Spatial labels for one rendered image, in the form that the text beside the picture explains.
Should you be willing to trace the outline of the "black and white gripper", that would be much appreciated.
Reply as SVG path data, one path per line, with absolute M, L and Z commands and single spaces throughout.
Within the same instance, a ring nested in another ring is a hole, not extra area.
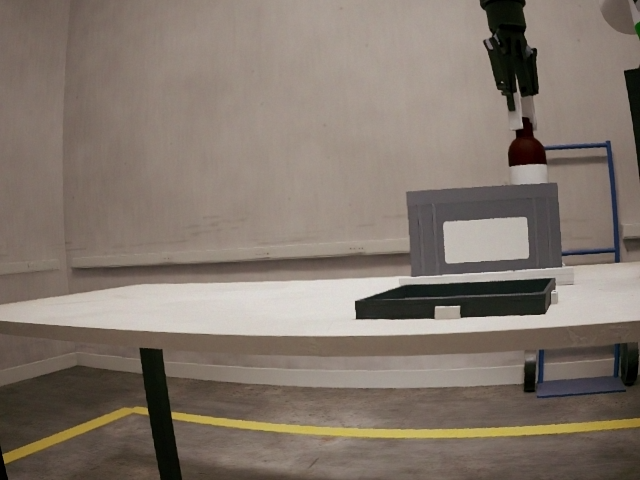
M 516 1 L 502 0 L 488 4 L 485 10 L 489 30 L 494 33 L 483 40 L 483 44 L 489 55 L 496 87 L 506 96 L 510 131 L 523 129 L 520 101 L 523 117 L 529 117 L 533 131 L 538 131 L 533 101 L 533 96 L 539 93 L 537 49 L 527 45 L 524 36 L 523 6 Z M 516 77 L 522 97 L 520 101 L 516 93 Z

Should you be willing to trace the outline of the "dark brown bottle with white label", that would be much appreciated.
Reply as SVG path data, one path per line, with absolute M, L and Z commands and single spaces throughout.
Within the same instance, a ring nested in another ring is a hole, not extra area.
M 516 139 L 508 149 L 511 185 L 548 183 L 546 152 L 533 135 L 528 117 L 522 117 L 523 129 L 515 130 Z

